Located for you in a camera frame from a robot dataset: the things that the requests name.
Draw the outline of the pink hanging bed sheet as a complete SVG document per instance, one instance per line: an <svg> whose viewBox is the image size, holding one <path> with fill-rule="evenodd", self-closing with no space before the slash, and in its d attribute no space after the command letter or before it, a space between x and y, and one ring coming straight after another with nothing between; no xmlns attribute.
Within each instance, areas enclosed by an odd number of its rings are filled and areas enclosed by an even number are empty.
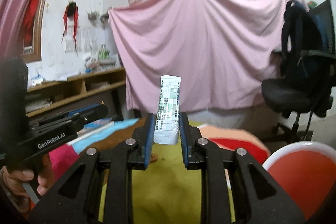
<svg viewBox="0 0 336 224"><path fill-rule="evenodd" d="M148 0L111 9L127 108L157 111L164 75L181 78L182 111L262 103L261 82L276 74L270 53L281 44L288 1Z"/></svg>

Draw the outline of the black office chair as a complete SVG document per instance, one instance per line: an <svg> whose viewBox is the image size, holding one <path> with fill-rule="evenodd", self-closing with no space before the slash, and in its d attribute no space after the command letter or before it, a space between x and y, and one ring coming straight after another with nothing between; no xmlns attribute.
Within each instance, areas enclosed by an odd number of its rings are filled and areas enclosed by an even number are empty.
<svg viewBox="0 0 336 224"><path fill-rule="evenodd" d="M316 115L325 118L327 111L333 105L331 90L335 87L335 29L331 1L325 0L321 4L311 7L312 15L319 15L327 29L328 53L311 50L302 51L304 65L308 76L293 75L279 79L265 79L261 83L261 92L265 104L276 113L288 119L291 113L296 113L293 126L277 123L272 132L273 137L268 141L284 141L288 144L311 140L313 131L307 128L299 131L299 118L301 114ZM273 50L274 54L281 57L281 48Z"/></svg>

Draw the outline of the white printed medicine box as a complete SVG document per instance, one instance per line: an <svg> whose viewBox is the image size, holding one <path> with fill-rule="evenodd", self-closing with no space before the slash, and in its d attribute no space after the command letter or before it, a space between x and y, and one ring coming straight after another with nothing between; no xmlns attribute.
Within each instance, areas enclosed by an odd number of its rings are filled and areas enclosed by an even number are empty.
<svg viewBox="0 0 336 224"><path fill-rule="evenodd" d="M163 145L178 143L179 98L181 77L165 75L161 77L154 142Z"/></svg>

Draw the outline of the wooden wall shelf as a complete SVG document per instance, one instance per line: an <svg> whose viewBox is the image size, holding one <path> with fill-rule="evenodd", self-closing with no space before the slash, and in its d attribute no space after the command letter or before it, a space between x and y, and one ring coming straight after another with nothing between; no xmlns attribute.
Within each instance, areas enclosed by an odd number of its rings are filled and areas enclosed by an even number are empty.
<svg viewBox="0 0 336 224"><path fill-rule="evenodd" d="M34 117L56 108L111 91L126 85L126 71L123 67L109 71L87 73L69 78L66 81L47 82L28 89L28 95L41 95L49 101L48 106L27 112Z"/></svg>

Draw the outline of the red and white trash basin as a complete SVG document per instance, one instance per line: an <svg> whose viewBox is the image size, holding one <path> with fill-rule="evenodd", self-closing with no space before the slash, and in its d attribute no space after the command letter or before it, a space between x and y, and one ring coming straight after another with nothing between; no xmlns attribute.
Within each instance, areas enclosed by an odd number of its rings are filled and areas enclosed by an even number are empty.
<svg viewBox="0 0 336 224"><path fill-rule="evenodd" d="M335 149L316 141L300 141L274 152L264 169L310 219L335 186Z"/></svg>

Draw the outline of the red tassel wall ornament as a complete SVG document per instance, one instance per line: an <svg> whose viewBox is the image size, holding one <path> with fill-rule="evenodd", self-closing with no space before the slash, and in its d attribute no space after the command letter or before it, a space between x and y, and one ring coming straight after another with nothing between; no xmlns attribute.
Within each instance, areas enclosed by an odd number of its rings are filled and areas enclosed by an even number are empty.
<svg viewBox="0 0 336 224"><path fill-rule="evenodd" d="M66 6L63 15L63 24L64 24L64 31L62 34L62 41L66 34L68 34L68 20L72 21L73 23L73 32L72 32L72 39L74 41L74 50L77 52L77 28L78 28L78 20L79 20L79 13L78 13L78 6L76 2L69 2Z"/></svg>

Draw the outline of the wooden framed window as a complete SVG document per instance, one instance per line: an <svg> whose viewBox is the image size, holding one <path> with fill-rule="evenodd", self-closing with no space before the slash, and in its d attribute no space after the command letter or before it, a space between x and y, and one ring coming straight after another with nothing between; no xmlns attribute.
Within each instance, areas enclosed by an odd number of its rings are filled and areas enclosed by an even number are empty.
<svg viewBox="0 0 336 224"><path fill-rule="evenodd" d="M46 0L1 0L1 57L40 61Z"/></svg>

